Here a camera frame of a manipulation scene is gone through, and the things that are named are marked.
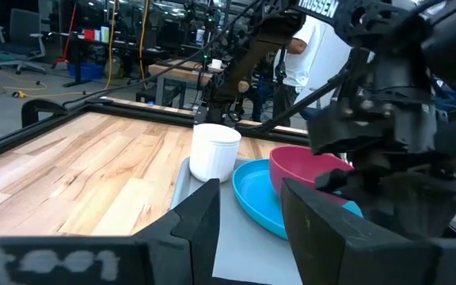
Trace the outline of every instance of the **person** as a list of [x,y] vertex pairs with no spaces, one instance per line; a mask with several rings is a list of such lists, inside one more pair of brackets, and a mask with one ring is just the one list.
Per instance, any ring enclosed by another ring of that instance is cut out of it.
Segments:
[[[320,40],[320,21],[307,16],[302,28],[293,35],[288,44],[284,56],[286,77],[283,79],[283,84],[278,86],[274,92],[272,117],[276,118],[289,109],[306,87],[309,81],[309,71],[313,65]],[[280,53],[281,51],[278,51],[275,55],[274,70],[279,63]],[[290,127],[291,122],[290,119],[286,119],[280,124],[284,127]]]

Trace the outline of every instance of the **blue plastic plate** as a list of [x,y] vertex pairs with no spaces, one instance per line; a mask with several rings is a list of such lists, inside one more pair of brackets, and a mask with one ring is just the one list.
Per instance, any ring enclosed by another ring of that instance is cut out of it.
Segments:
[[[235,196],[244,211],[263,228],[287,239],[279,197],[270,181],[268,159],[250,161],[235,170]],[[343,208],[362,217],[356,203],[350,201]]]

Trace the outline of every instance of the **black metal frame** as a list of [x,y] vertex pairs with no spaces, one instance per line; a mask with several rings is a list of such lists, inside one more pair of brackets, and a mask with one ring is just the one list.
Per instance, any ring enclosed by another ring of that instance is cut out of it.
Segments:
[[[49,116],[47,119],[39,120],[37,115],[38,112],[51,113],[52,116]],[[109,99],[93,98],[70,109],[64,109],[51,101],[36,99],[28,101],[22,107],[22,129],[0,138],[0,154],[13,149],[22,143],[28,142],[87,112],[99,112],[108,115],[122,116],[137,120],[149,120],[156,123],[173,124],[182,127],[193,127],[195,125],[193,114],[187,115],[155,108],[121,104]],[[253,127],[254,126],[238,124],[236,130],[243,136],[255,139],[265,139],[302,146],[309,145],[306,134],[276,129],[262,132],[253,129]]]

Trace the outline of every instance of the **office chair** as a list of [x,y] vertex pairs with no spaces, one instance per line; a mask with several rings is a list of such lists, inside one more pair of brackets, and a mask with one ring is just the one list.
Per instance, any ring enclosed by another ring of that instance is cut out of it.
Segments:
[[0,63],[3,66],[17,66],[16,74],[22,68],[32,68],[45,73],[45,69],[30,60],[45,56],[42,41],[41,19],[38,13],[22,9],[12,9],[9,23],[9,42],[6,42],[0,26],[0,51],[14,55],[18,60]]

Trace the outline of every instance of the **pink plastic bowl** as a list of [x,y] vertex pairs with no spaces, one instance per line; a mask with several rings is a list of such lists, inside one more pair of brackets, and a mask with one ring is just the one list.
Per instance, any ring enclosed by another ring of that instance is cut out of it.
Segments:
[[[277,195],[281,192],[283,178],[294,178],[313,191],[314,180],[334,169],[351,170],[348,163],[331,154],[313,155],[308,147],[280,146],[270,152],[270,178]],[[333,202],[344,204],[341,199],[326,194]]]

